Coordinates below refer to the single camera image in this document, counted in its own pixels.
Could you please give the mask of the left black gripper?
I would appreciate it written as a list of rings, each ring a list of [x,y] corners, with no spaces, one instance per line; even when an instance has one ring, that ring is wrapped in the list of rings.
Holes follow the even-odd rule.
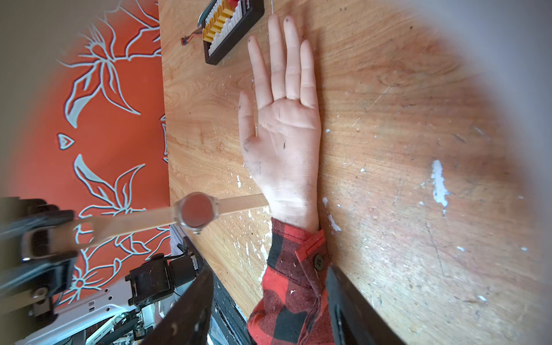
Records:
[[[33,234],[74,220],[40,198],[1,199],[1,343],[14,344],[55,320],[52,296],[69,289],[77,252],[49,256],[47,235]]]

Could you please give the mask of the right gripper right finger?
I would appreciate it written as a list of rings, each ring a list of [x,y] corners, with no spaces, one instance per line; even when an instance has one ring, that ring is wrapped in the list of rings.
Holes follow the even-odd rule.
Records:
[[[326,290],[335,344],[405,344],[337,266],[329,267]]]

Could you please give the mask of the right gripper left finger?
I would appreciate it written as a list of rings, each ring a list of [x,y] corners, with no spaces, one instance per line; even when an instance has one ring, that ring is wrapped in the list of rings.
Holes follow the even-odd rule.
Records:
[[[206,344],[213,301],[213,271],[204,267],[142,344]]]

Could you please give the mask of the beige strap wristwatch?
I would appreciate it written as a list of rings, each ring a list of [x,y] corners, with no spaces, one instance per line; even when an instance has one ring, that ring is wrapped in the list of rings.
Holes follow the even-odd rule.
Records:
[[[194,192],[174,206],[123,216],[89,217],[62,224],[49,231],[49,250],[51,254],[79,251],[101,244],[110,238],[171,224],[180,224],[198,234],[220,216],[264,208],[268,205],[262,194],[217,199],[205,193]],[[90,225],[92,239],[88,243],[79,244],[73,236],[73,230],[82,224]]]

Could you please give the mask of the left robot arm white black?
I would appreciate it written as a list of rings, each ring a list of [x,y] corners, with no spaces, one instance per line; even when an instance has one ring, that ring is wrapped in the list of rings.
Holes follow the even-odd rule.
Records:
[[[111,344],[153,328],[144,311],[196,276],[187,254],[157,254],[111,287],[76,305],[61,307],[73,287],[79,254],[109,239],[184,224],[183,206],[116,217],[75,218],[42,199],[1,200],[1,343]],[[86,336],[100,321],[116,335]]]

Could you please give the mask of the red black plaid sleeve forearm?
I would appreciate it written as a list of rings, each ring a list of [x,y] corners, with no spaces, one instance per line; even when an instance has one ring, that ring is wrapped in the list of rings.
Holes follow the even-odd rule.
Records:
[[[323,230],[309,233],[272,219],[263,297],[247,330],[254,344],[333,344],[326,276],[331,263]]]

